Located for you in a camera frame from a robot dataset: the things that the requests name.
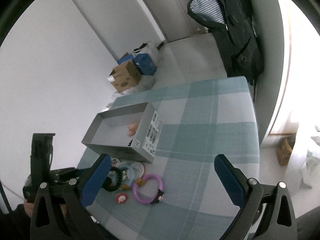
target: gray box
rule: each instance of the gray box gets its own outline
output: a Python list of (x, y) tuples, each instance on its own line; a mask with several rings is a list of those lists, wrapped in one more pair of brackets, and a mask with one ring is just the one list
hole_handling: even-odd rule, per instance
[[(138, 130), (129, 137), (128, 125), (134, 123), (139, 124)], [(151, 103), (125, 106), (97, 114), (82, 143), (98, 154), (152, 163), (162, 125)]]

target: metal screw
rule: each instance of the metal screw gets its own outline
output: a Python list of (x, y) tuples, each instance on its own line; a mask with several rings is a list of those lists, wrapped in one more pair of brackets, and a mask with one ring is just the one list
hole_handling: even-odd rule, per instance
[(281, 187), (281, 188), (285, 188), (287, 185), (284, 183), (284, 182), (279, 182), (279, 186)]
[(251, 185), (256, 185), (256, 184), (257, 184), (257, 180), (254, 179), (254, 178), (250, 178), (250, 179), (249, 179), (249, 183), (250, 183)]
[(43, 182), (40, 184), (40, 188), (45, 188), (45, 187), (47, 187), (47, 183)]
[(70, 185), (74, 185), (74, 184), (76, 184), (77, 183), (77, 179), (71, 179), (71, 180), (69, 180), (69, 184)]

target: tablecloth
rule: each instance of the tablecloth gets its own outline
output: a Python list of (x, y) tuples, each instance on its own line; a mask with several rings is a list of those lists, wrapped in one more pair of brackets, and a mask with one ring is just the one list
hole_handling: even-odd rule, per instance
[[(143, 205), (132, 191), (101, 189), (87, 210), (119, 239), (219, 239), (238, 212), (216, 175), (213, 160), (224, 154), (249, 178), (259, 179), (258, 131), (244, 77), (205, 80), (118, 98), (113, 108), (152, 102), (164, 121), (155, 159), (147, 173), (163, 178), (164, 198)], [(78, 168), (91, 166), (98, 155), (86, 149)], [(149, 181), (142, 195), (154, 196)]]

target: hanging coat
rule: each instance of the hanging coat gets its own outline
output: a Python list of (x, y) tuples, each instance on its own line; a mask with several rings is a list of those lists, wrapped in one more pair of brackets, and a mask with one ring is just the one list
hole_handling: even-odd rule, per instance
[(252, 11), (251, 0), (190, 0), (188, 3), (188, 14), (214, 36), (227, 76), (245, 76), (251, 85), (264, 70), (252, 28)]

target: purple ring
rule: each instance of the purple ring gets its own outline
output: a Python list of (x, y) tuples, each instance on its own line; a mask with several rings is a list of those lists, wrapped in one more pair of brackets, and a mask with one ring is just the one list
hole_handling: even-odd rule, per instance
[[(162, 180), (159, 175), (147, 174), (147, 175), (144, 175), (141, 179), (143, 179), (145, 181), (147, 181), (149, 179), (156, 179), (159, 184), (159, 190), (161, 190), (161, 191), (163, 190), (163, 183), (162, 183)], [(141, 204), (150, 204), (154, 200), (154, 198), (153, 199), (141, 199), (138, 196), (137, 188), (138, 188), (138, 185), (134, 183), (132, 186), (133, 195)]]

